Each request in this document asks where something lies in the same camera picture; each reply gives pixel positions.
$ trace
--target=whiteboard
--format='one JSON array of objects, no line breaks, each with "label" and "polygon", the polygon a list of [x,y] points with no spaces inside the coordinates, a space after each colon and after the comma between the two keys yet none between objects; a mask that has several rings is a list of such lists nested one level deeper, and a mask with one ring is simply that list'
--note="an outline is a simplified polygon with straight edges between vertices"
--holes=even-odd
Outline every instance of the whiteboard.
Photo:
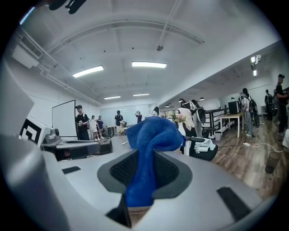
[{"label": "whiteboard", "polygon": [[61,137],[77,137],[75,128],[75,100],[52,108],[52,127]]}]

